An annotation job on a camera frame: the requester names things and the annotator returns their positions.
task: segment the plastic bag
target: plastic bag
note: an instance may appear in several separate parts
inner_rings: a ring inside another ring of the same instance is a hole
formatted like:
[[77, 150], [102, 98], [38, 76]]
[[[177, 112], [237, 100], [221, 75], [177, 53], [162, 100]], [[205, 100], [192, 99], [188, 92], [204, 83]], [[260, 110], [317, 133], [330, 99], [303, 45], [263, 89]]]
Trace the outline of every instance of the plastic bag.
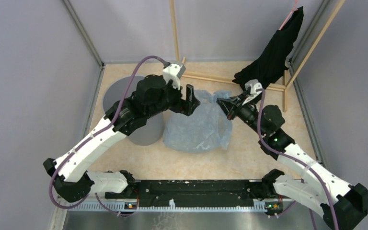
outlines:
[[191, 116], [172, 114], [166, 123], [163, 142], [165, 146], [186, 152], [207, 152], [218, 147], [227, 149], [232, 135], [229, 121], [217, 98], [229, 98], [229, 91], [218, 91], [213, 95], [205, 90], [195, 90], [201, 104]]

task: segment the wooden rod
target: wooden rod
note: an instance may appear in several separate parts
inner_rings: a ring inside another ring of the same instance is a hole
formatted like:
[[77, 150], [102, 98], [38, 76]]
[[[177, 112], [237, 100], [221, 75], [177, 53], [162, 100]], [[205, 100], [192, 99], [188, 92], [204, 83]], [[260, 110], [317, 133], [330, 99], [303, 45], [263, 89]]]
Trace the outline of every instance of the wooden rod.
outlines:
[[175, 24], [175, 10], [174, 10], [174, 0], [170, 0], [170, 17], [172, 21], [172, 36], [174, 39], [174, 51], [175, 51], [175, 60], [180, 61], [180, 54], [178, 52], [178, 39], [177, 39], [177, 26]]
[[[213, 74], [186, 71], [185, 75], [192, 75], [192, 76], [202, 77], [202, 78], [206, 78], [206, 79], [210, 79], [210, 80], [219, 80], [220, 82], [227, 82], [229, 84], [237, 84], [237, 83], [232, 82], [232, 80], [229, 79], [229, 78], [224, 78], [222, 76], [217, 76], [217, 75], [213, 75]], [[286, 88], [284, 85], [279, 85], [279, 84], [270, 84], [270, 87], [277, 88], [277, 89], [285, 89]]]
[[341, 9], [341, 7], [343, 6], [343, 4], [345, 3], [345, 0], [339, 0], [335, 7], [333, 8], [331, 15], [329, 15], [325, 25], [322, 27], [320, 33], [318, 34], [317, 38], [315, 39], [314, 43], [311, 45], [311, 48], [309, 49], [308, 53], [305, 55], [304, 59], [302, 60], [301, 64], [298, 66], [297, 70], [294, 72], [293, 77], [288, 80], [288, 83], [286, 85], [286, 90], [288, 88], [290, 88], [291, 84], [293, 83], [294, 79], [298, 76], [298, 74], [300, 73], [302, 67], [305, 65], [305, 63], [307, 62], [308, 58], [310, 57], [311, 53], [314, 51], [314, 49], [316, 48], [318, 42], [321, 40], [322, 36], [324, 35], [325, 31], [328, 29], [329, 25], [331, 24], [332, 20], [334, 20], [336, 14], [338, 13], [338, 11]]
[[[210, 78], [210, 77], [194, 76], [194, 75], [188, 74], [187, 72], [183, 74], [181, 77], [237, 85], [236, 83], [232, 82], [230, 79], [225, 79], [225, 78], [216, 79], [216, 78]], [[284, 88], [277, 88], [277, 86], [282, 86], [282, 85], [270, 84], [267, 89], [273, 90], [273, 91], [279, 91], [279, 92], [283, 92], [285, 90]]]
[[288, 105], [287, 105], [287, 90], [283, 91], [283, 112], [287, 112]]

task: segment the gray cylinder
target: gray cylinder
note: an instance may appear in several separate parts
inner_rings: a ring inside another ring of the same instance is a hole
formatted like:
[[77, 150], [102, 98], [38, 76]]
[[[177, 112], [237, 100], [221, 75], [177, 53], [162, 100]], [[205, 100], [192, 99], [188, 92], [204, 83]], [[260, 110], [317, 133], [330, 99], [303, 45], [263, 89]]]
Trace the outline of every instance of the gray cylinder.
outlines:
[[[130, 97], [132, 95], [132, 92], [136, 90], [136, 84], [144, 78], [144, 76], [135, 76], [126, 97]], [[102, 109], [104, 112], [111, 108], [115, 102], [122, 99], [123, 93], [125, 92], [129, 83], [129, 79], [130, 76], [117, 80], [105, 91], [105, 94], [103, 95], [104, 97], [102, 99]], [[134, 144], [146, 146], [157, 142], [163, 136], [163, 132], [163, 115], [158, 114], [147, 120], [145, 126], [136, 129], [127, 138]]]

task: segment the lavender wall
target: lavender wall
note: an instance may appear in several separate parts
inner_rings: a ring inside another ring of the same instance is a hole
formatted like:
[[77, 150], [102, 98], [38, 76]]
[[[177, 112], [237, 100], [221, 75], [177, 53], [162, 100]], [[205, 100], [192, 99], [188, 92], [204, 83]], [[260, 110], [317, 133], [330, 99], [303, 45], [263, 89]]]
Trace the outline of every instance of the lavender wall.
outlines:
[[99, 67], [59, 0], [0, 0], [0, 230], [47, 229], [42, 163], [81, 138]]
[[[322, 0], [300, 0], [304, 23]], [[105, 62], [174, 59], [168, 0], [71, 0]], [[176, 0], [180, 55], [188, 60], [256, 59], [290, 12], [294, 0]]]
[[299, 82], [329, 169], [368, 188], [368, 1], [345, 2]]

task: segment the floor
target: floor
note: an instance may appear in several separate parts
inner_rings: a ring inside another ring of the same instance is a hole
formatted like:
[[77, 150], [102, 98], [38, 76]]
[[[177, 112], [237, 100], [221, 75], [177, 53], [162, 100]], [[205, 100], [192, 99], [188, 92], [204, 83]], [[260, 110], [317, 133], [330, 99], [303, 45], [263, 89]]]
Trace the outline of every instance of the floor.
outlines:
[[[188, 62], [188, 71], [210, 73], [233, 78], [250, 62]], [[91, 129], [103, 116], [102, 98], [106, 89], [116, 80], [129, 76], [136, 64], [106, 65], [98, 99], [92, 117]], [[159, 63], [144, 64], [138, 75], [161, 75]], [[181, 78], [182, 85], [192, 84], [195, 89], [209, 92], [230, 90], [232, 95], [241, 92], [238, 85]], [[282, 108], [282, 93], [267, 91], [265, 104]], [[163, 113], [167, 120], [171, 111]], [[293, 87], [288, 93], [288, 111], [283, 113], [286, 123], [282, 126], [308, 155], [315, 158], [299, 102]], [[137, 146], [124, 139], [112, 146], [91, 167], [93, 171], [127, 170], [136, 179], [260, 179], [271, 169], [277, 168], [298, 178], [293, 171], [264, 154], [257, 143], [258, 136], [240, 119], [233, 120], [232, 137], [227, 150], [215, 149], [207, 153], [187, 153], [169, 149], [162, 139], [150, 146]]]

